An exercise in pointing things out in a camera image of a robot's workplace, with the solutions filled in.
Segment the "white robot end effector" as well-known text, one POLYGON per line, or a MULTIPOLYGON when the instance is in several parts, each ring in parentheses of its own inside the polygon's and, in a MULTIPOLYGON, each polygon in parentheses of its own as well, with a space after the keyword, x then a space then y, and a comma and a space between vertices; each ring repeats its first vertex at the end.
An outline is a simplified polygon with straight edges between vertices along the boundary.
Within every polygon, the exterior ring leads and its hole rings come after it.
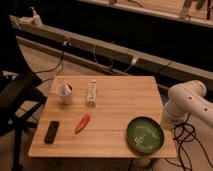
POLYGON ((163 107, 161 117, 161 127, 166 130, 171 130, 176 125, 184 120, 184 112, 174 104, 166 103, 163 107))

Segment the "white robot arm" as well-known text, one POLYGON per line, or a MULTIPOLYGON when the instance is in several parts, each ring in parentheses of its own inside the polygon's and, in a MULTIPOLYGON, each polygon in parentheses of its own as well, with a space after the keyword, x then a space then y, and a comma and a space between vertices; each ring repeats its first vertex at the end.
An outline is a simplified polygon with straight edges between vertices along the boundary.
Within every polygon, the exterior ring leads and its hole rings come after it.
POLYGON ((207 88, 199 80, 173 85, 168 90, 169 100, 163 107, 161 126, 170 130, 189 113, 213 128, 213 103, 205 99, 207 88))

